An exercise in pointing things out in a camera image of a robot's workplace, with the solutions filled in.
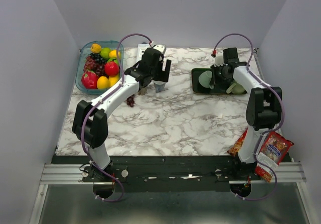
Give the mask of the grey-blue mug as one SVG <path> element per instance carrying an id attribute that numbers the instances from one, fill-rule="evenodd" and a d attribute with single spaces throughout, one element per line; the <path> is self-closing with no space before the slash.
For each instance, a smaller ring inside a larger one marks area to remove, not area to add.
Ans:
<path id="1" fill-rule="evenodd" d="M 162 82 L 162 81 L 154 81 L 153 84 L 154 84 L 155 92 L 156 92 L 156 93 L 160 93 L 160 92 L 164 91 L 165 85 L 166 85 L 165 82 Z"/>

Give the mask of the brown mug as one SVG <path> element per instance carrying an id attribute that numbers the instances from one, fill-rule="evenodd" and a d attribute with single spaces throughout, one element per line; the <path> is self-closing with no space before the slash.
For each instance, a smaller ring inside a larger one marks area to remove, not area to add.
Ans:
<path id="1" fill-rule="evenodd" d="M 145 95 L 147 93 L 147 87 L 144 87 L 138 91 L 138 95 Z"/>

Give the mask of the light green mug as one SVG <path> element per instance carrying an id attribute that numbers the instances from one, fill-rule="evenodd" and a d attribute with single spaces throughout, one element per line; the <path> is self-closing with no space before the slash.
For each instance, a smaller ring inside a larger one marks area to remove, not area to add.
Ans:
<path id="1" fill-rule="evenodd" d="M 227 94 L 243 94 L 246 90 L 243 88 L 242 85 L 237 83 L 236 81 L 232 82 L 230 86 L 227 88 Z"/>

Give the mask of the teal green cup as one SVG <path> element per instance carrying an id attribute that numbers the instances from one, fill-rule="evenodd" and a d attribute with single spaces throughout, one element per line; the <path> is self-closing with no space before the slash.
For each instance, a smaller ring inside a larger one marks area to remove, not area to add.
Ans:
<path id="1" fill-rule="evenodd" d="M 215 84 L 211 83 L 212 75 L 212 71 L 205 71 L 201 73 L 198 78 L 199 84 L 204 88 L 214 89 Z"/>

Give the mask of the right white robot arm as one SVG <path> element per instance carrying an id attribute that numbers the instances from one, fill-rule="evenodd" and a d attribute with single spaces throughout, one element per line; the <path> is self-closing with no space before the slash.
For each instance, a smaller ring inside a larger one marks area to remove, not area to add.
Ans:
<path id="1" fill-rule="evenodd" d="M 270 86 L 254 74 L 248 62 L 239 60 L 236 48 L 224 49 L 221 55 L 214 49 L 211 56 L 215 58 L 215 63 L 211 66 L 213 76 L 210 85 L 235 81 L 250 94 L 245 113 L 247 133 L 237 153 L 239 163 L 231 166 L 231 175 L 241 180 L 249 174 L 247 165 L 257 162 L 257 150 L 263 137 L 282 120 L 282 90 Z"/>

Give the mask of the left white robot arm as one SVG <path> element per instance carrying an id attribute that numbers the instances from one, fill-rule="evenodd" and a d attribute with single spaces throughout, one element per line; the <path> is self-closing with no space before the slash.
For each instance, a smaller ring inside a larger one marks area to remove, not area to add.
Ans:
<path id="1" fill-rule="evenodd" d="M 152 81 L 168 82 L 171 61 L 164 60 L 165 45 L 145 49 L 141 60 L 125 70 L 122 78 L 99 97 L 77 104 L 72 132 L 81 141 L 84 152 L 96 166 L 94 176 L 106 181 L 111 176 L 105 140 L 108 118 L 121 103 L 147 87 Z"/>

